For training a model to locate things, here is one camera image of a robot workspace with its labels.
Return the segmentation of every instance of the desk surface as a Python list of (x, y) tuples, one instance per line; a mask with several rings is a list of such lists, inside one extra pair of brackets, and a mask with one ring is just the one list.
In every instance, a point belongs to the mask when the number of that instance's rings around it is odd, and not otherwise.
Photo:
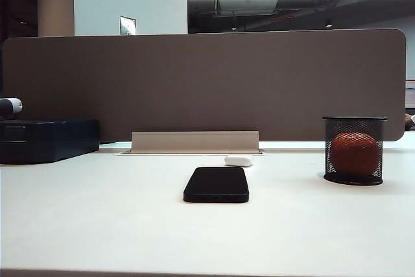
[(246, 204), (182, 201), (193, 170), (223, 155), (122, 155), (119, 146), (1, 166), (3, 276), (415, 275), (415, 132), (385, 143), (384, 184), (372, 187), (324, 180), (322, 142), (279, 142), (245, 169)]

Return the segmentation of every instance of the black smartphone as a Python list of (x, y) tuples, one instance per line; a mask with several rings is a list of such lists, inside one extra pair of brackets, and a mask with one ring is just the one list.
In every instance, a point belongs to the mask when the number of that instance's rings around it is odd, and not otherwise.
[(242, 203), (249, 200), (248, 183), (240, 167), (199, 167), (184, 189), (186, 202)]

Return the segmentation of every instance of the exposed ceiling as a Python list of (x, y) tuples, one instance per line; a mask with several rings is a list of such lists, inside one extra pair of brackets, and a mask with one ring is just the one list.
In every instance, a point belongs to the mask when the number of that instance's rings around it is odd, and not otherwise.
[[(377, 12), (385, 0), (188, 0), (189, 32), (229, 32), (249, 30), (315, 29), (324, 28), (327, 19), (336, 17), (333, 27), (341, 28), (350, 23), (340, 23), (350, 16), (370, 15), (370, 9)], [(388, 10), (399, 15), (400, 10), (408, 12), (406, 4), (413, 6), (413, 0), (389, 1)]]

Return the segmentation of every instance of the mesh pencil holder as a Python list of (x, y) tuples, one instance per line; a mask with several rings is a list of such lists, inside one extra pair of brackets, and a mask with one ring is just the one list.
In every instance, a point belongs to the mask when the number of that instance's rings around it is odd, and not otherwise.
[(323, 117), (326, 180), (349, 185), (382, 184), (385, 117)]

